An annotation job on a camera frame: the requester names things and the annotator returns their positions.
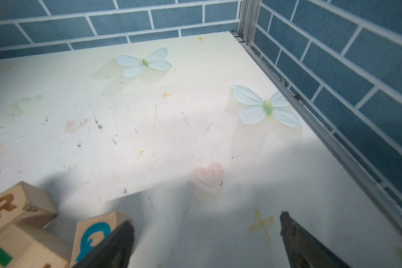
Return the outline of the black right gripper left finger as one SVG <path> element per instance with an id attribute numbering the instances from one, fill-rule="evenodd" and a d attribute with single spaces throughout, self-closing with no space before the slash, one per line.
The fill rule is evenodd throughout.
<path id="1" fill-rule="evenodd" d="M 93 246 L 91 235 L 102 233 L 103 240 Z M 126 268 L 135 243 L 135 230 L 130 221 L 123 221 L 114 230 L 106 222 L 88 227 L 80 239 L 76 268 Z"/>

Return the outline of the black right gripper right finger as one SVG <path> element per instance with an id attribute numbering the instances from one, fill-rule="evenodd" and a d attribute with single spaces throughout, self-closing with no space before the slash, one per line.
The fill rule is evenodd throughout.
<path id="1" fill-rule="evenodd" d="M 341 258 L 317 240 L 289 212 L 280 215 L 281 232 L 292 268 L 349 268 Z"/>

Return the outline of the wooden block letter R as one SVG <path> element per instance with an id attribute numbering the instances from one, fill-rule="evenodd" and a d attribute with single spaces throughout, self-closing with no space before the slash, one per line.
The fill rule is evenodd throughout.
<path id="1" fill-rule="evenodd" d="M 58 215 L 51 195 L 19 182 L 0 194 L 0 234 L 14 223 L 44 227 Z"/>

